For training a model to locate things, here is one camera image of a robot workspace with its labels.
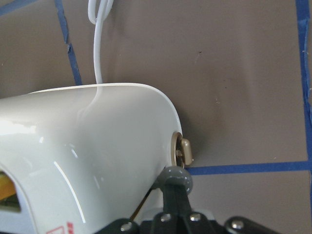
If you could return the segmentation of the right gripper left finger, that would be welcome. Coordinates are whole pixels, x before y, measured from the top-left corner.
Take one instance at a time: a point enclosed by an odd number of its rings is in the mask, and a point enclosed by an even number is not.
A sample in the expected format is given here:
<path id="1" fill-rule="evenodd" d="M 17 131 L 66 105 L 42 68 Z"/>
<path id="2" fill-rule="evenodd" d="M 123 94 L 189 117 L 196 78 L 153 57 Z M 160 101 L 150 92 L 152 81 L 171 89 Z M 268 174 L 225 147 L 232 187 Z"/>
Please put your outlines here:
<path id="1" fill-rule="evenodd" d="M 163 188 L 163 211 L 167 214 L 175 212 L 175 193 L 173 185 L 164 185 Z"/>

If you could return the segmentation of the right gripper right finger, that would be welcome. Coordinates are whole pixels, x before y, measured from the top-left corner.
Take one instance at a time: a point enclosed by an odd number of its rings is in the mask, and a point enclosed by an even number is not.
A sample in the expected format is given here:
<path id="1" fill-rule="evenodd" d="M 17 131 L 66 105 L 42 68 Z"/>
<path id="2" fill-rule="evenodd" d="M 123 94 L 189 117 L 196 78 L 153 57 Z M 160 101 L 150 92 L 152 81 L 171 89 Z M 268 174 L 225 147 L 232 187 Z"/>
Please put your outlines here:
<path id="1" fill-rule="evenodd" d="M 175 186 L 176 209 L 179 215 L 188 214 L 192 208 L 188 199 L 188 194 L 182 185 Z"/>

